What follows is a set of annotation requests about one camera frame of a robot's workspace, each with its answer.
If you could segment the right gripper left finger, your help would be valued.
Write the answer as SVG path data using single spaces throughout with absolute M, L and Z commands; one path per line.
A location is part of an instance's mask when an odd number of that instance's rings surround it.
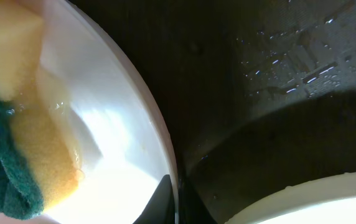
M 175 201 L 170 175 L 165 175 L 142 214 L 133 224 L 175 224 Z

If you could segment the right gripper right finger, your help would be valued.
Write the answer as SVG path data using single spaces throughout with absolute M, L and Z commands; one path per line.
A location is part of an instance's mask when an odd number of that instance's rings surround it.
M 179 223 L 217 224 L 188 179 L 179 182 Z

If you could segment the white plate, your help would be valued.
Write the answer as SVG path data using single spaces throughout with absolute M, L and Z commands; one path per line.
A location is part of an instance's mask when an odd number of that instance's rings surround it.
M 170 175 L 179 221 L 177 166 L 162 114 L 116 42 L 68 1 L 16 1 L 45 22 L 40 64 L 66 87 L 80 146 L 78 188 L 46 212 L 0 223 L 134 223 Z
M 287 186 L 244 208 L 227 222 L 260 223 L 314 205 L 348 198 L 356 198 L 356 172 Z

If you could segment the green and yellow sponge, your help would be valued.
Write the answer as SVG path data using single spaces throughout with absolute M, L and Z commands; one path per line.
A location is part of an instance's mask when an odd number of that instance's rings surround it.
M 34 218 L 63 202 L 82 178 L 65 85 L 40 64 L 45 22 L 0 1 L 0 213 Z

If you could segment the white top plate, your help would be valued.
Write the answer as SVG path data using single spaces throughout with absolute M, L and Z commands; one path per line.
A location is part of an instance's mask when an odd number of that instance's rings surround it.
M 116 42 L 68 1 L 16 1 L 45 22 L 40 64 L 66 87 L 80 146 L 78 188 L 46 212 L 0 223 L 134 223 L 170 175 L 179 221 L 177 166 L 162 114 Z

